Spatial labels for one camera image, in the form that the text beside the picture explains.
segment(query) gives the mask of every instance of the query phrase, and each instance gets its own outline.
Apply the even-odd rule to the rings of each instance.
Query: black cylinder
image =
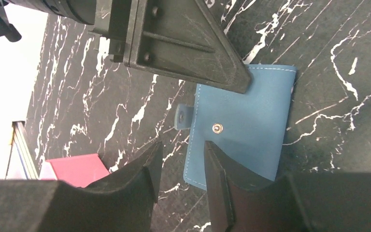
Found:
[[[71,18],[79,23],[93,25],[96,15],[96,0],[5,0],[27,7]]]

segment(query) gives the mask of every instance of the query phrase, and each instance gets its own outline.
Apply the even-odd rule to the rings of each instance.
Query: wallet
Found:
[[[274,181],[297,69],[247,65],[253,81],[245,94],[197,85],[194,107],[180,104],[175,128],[190,128],[184,180],[206,190],[204,143],[213,141],[230,158]]]

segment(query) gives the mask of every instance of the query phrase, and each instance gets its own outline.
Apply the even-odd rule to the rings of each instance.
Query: blue notebook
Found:
[[[245,94],[197,85],[194,107],[179,105],[175,126],[191,127],[184,180],[206,190],[204,142],[213,141],[251,171],[275,180],[296,68],[247,65],[254,79]]]

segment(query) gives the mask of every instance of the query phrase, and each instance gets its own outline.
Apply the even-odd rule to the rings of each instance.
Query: metal snap button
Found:
[[[213,125],[213,131],[214,133],[216,134],[220,134],[221,132],[223,132],[223,125],[219,124],[219,123],[215,123]]]

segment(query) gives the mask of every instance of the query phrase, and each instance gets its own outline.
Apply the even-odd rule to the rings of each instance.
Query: black marble surface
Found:
[[[371,0],[206,0],[245,63],[294,65],[278,175],[371,172]],[[99,153],[111,171],[160,136],[152,229],[211,231],[207,196],[185,184],[188,131],[173,129],[195,84],[113,64],[85,26],[50,16],[26,128],[37,165]]]

